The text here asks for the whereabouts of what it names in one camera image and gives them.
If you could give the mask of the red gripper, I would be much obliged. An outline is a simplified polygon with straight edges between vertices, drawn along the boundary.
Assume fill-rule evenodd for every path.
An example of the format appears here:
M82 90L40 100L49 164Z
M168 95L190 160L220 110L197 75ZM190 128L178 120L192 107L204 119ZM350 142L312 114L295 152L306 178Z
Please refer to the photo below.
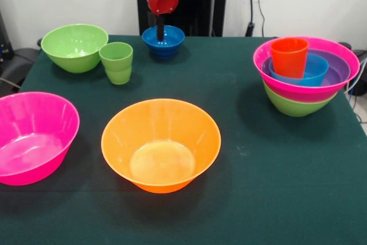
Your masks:
M147 12L147 20L149 26L155 25L156 18L156 36L157 41L163 41L165 36L164 31L164 16L162 14L172 13L178 6L179 0L146 0L148 7L151 11Z

